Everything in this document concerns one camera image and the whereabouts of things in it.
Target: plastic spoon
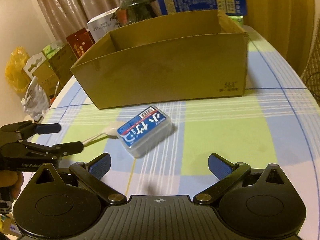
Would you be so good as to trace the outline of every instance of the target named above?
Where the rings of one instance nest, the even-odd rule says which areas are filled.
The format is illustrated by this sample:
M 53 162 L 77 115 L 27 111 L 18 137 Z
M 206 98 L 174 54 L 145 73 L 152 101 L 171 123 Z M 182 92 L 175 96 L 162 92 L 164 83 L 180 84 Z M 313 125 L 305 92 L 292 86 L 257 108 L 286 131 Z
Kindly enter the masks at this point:
M 107 135 L 107 136 L 117 136 L 117 129 L 124 125 L 125 122 L 123 121 L 116 121 L 116 122 L 112 122 L 110 125 L 108 125 L 107 127 L 105 127 L 100 133 L 96 134 L 95 136 L 92 136 L 90 138 L 88 138 L 87 140 L 84 140 L 82 142 L 82 144 L 84 146 L 86 146 L 88 143 L 96 140 L 97 138 L 99 138 L 101 135 Z

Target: human hand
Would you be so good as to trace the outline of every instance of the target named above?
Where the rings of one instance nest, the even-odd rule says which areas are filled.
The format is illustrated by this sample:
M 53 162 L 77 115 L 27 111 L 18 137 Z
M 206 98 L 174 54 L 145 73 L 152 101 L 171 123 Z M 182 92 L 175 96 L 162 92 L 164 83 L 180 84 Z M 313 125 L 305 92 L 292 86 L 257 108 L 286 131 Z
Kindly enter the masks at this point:
M 20 194 L 23 180 L 22 172 L 0 171 L 0 187 L 10 187 L 14 199 L 17 199 Z

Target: wall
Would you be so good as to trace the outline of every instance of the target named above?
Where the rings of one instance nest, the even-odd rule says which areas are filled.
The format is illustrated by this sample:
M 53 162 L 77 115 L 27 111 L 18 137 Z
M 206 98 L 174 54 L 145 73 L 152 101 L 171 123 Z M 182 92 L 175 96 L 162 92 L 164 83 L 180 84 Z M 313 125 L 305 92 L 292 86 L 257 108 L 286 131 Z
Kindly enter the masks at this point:
M 4 77 L 6 62 L 17 46 L 28 54 L 39 53 L 54 41 L 36 0 L 0 0 L 0 126 L 25 117 L 21 98 Z

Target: cardboard carton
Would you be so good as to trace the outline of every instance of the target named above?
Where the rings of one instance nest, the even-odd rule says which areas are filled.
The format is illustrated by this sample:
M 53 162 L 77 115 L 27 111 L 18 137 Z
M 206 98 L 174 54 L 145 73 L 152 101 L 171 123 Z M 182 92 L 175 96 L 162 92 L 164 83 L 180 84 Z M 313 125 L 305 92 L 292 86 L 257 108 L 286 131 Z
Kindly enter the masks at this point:
M 66 37 L 73 53 L 77 59 L 80 58 L 93 44 L 94 41 L 91 38 L 90 32 L 87 32 L 85 28 Z
M 11 213 L 7 215 L 1 215 L 0 217 L 0 233 L 5 235 L 11 235 L 15 237 L 21 237 L 21 233 L 14 222 Z
M 247 43 L 221 11 L 181 12 L 107 33 L 71 71 L 97 108 L 240 96 Z
M 87 23 L 87 27 L 89 28 L 95 42 L 106 35 L 107 32 L 120 27 L 116 15 L 116 11 L 118 10 L 118 8 L 119 7 L 93 17 Z
M 246 0 L 157 0 L 162 15 L 185 11 L 221 10 L 230 16 L 247 15 Z
M 54 95 L 58 82 L 58 93 L 72 77 L 71 66 L 76 62 L 76 55 L 69 44 L 66 44 L 49 60 L 44 61 L 34 72 L 38 83 L 44 89 L 47 96 Z

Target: plastic container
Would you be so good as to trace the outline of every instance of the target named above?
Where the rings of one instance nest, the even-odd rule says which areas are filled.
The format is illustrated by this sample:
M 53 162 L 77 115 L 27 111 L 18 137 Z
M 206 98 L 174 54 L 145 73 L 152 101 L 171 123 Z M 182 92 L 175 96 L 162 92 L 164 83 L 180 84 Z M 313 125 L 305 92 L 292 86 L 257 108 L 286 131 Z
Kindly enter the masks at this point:
M 134 157 L 143 157 L 172 132 L 170 117 L 150 106 L 117 130 L 117 136 Z

